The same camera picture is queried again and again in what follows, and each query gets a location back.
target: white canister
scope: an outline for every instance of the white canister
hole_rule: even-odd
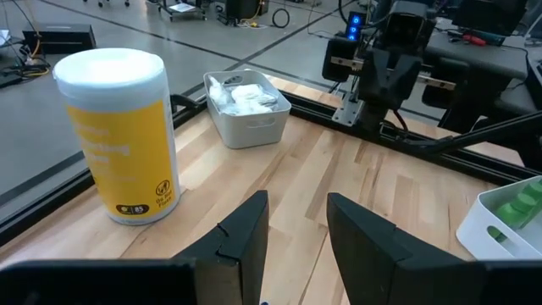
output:
[[[108,215],[143,225],[171,212],[180,186],[162,59],[96,49],[62,59],[53,74]]]

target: wooden table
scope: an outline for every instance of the wooden table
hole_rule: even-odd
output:
[[[280,89],[321,103],[337,97],[271,78]],[[413,120],[428,136],[450,132]],[[207,112],[175,132],[180,205],[152,225],[118,225],[95,187],[0,248],[2,265],[32,258],[169,258],[212,229],[258,189],[270,203],[262,300],[282,304],[347,304],[329,242],[325,197],[337,191],[403,230],[470,259],[455,233],[481,191],[494,186],[320,125],[290,117],[278,144],[226,148]],[[491,144],[479,152],[521,163]]]

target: desk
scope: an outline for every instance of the desk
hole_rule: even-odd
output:
[[[454,29],[451,20],[437,24],[440,29]],[[495,108],[499,97],[512,79],[525,80],[528,66],[524,48],[524,37],[508,37],[503,47],[477,47],[462,42],[449,42],[444,32],[434,31],[426,49],[429,58],[450,58],[470,65],[467,84],[462,96],[453,102],[440,121],[439,127],[465,133],[471,130],[480,115],[492,116],[488,109]]]
[[[286,80],[279,88],[339,105]],[[416,132],[449,131],[408,120]],[[169,258],[213,228],[258,189],[269,195],[262,299],[272,305],[347,304],[331,250],[325,197],[337,191],[402,229],[470,259],[455,232],[481,191],[494,186],[399,152],[290,117],[278,144],[229,150],[207,112],[175,131],[180,205],[153,225],[114,223],[95,187],[0,248],[2,265],[31,258]],[[473,149],[520,162],[513,151]]]

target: metal bracket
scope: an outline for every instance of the metal bracket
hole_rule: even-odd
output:
[[[359,117],[362,105],[363,102],[356,99],[354,92],[347,92],[342,99],[342,107],[337,108],[332,120],[339,124],[352,127]]]
[[[189,97],[183,97],[179,94],[172,94],[169,96],[169,100],[171,102],[171,108],[174,109],[173,113],[177,112],[176,107],[185,107],[188,109],[194,109],[197,108],[200,103],[197,101],[194,101],[193,99]]]
[[[350,67],[352,68],[352,70],[361,70],[363,68],[362,60],[351,60],[351,59],[332,57],[331,63]],[[428,77],[425,75],[418,75],[417,82],[425,84],[427,86],[433,86],[440,89],[446,89],[449,91],[453,91],[454,89],[456,89],[456,84],[452,82],[449,82],[446,80],[437,80],[433,77]]]

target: wire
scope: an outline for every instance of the wire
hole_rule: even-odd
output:
[[[511,49],[516,49],[516,50],[522,50],[525,52],[525,64],[528,65],[528,50],[524,47],[510,47],[510,46],[501,46],[501,47],[507,47],[507,48],[511,48]]]
[[[339,83],[339,85],[337,86],[337,89],[335,89],[335,93],[333,93],[333,94],[338,95],[341,86],[342,86],[342,83]]]
[[[388,19],[388,15],[385,15],[384,17],[380,18],[377,22],[374,22],[374,23],[372,23],[370,25],[363,26],[362,30],[375,28],[375,27],[379,26],[380,24],[382,24],[387,19]]]
[[[23,14],[23,16],[25,16],[25,19],[30,23],[30,26],[32,27],[32,30],[34,30],[34,32],[37,35],[36,48],[34,49],[34,52],[32,52],[32,54],[31,54],[31,57],[33,58],[33,57],[35,57],[37,55],[37,52],[40,49],[40,45],[41,45],[41,40],[40,40],[41,35],[40,35],[40,31],[35,26],[35,24],[37,24],[37,23],[36,23],[36,19],[34,18],[34,13],[32,12],[32,8],[28,4],[27,0],[25,0],[25,6],[28,8],[28,10],[30,12],[31,20],[28,18],[25,11],[19,6],[17,1],[11,0],[11,2],[13,2],[15,4],[15,6],[19,9],[19,11]]]
[[[523,85],[525,85],[525,80],[524,80],[524,81],[521,81],[521,82],[519,82],[519,83],[517,83],[517,84],[514,85],[514,86],[507,87],[507,88],[505,89],[505,91],[516,90],[518,87],[523,86]]]
[[[8,9],[6,8],[6,3],[4,1],[2,1],[2,6],[3,6],[3,16],[4,18],[6,19],[6,28],[8,30],[8,35],[9,33],[11,33],[11,29],[9,27],[9,18],[8,18]],[[12,49],[12,51],[14,52],[15,56],[17,56],[18,59],[20,59],[21,61],[24,62],[24,60],[20,57],[20,55],[17,53],[17,50],[15,50],[15,47],[14,47],[14,44],[10,41],[11,39],[8,39],[7,36],[4,36],[2,35],[2,38],[3,40],[5,41],[5,43],[8,44],[9,48]]]
[[[401,116],[401,114],[399,114],[399,111],[394,110],[394,111],[393,111],[393,114],[395,115],[395,117],[397,118],[397,120],[399,121],[399,123],[401,123],[401,126],[403,127],[403,131],[405,131],[404,137],[406,137],[407,134],[408,134],[408,126],[407,126],[407,122],[405,122],[405,120],[403,119],[403,117]]]
[[[43,71],[43,72],[24,74],[24,76],[26,76],[26,77],[39,77],[39,76],[44,76],[44,75],[46,75],[48,73],[49,73],[49,68],[45,68],[45,71]]]
[[[283,25],[277,25],[277,22],[275,21],[275,17],[277,16],[278,12],[285,12],[286,13],[286,23]],[[286,8],[277,8],[277,10],[274,11],[273,17],[271,17],[271,23],[273,23],[273,26],[279,29],[284,29],[286,26],[290,24],[290,13],[286,10]]]
[[[362,47],[360,47],[360,49],[359,49],[359,51],[358,51],[358,54],[363,53],[363,52],[365,52],[365,50],[367,50],[367,48],[368,48],[369,45],[371,44],[371,41],[374,40],[374,38],[376,37],[376,35],[377,35],[378,32],[379,32],[378,29],[375,30],[375,31],[373,32],[373,34],[371,34],[371,36],[370,36],[365,42],[363,42]]]
[[[263,5],[263,3],[260,1],[260,3],[257,5],[256,13],[254,14],[254,16],[252,16],[252,18],[249,18],[249,19],[241,19],[241,20],[239,20],[239,21],[240,21],[241,23],[242,23],[243,21],[249,21],[249,22],[250,22],[250,21],[253,21],[253,20],[257,17],[257,15],[260,14],[260,9],[262,8],[262,5]]]
[[[345,13],[342,11],[342,0],[339,0],[339,15],[343,21],[348,25],[348,19],[345,17]]]
[[[337,86],[339,86],[339,82],[337,81],[336,83],[334,83],[331,88],[329,89],[328,93],[333,93],[333,91],[335,89],[337,89]]]
[[[323,38],[323,39],[332,39],[335,35],[329,33],[328,31],[325,31],[325,30],[317,30],[315,32],[311,32],[310,31],[310,27],[311,27],[311,16],[312,16],[312,12],[314,11],[314,6],[311,6],[311,11],[310,13],[308,14],[308,18],[307,18],[307,34],[308,35],[313,35],[313,36],[316,36],[318,38]],[[319,35],[317,33],[326,33],[328,34],[329,36],[323,36],[323,35]]]
[[[367,4],[367,21],[365,22],[366,25],[369,24],[371,21],[371,17],[373,17],[373,11],[371,9],[373,8],[373,0],[370,0]]]
[[[350,91],[353,92],[354,88],[356,87],[356,83],[358,81],[358,77],[354,76],[354,80],[352,81],[352,87],[350,88]]]
[[[259,24],[256,24],[253,26],[248,21],[240,22],[237,24],[237,26],[239,26],[242,29],[251,29],[251,30],[262,30],[262,29],[268,28],[266,25],[259,25]]]

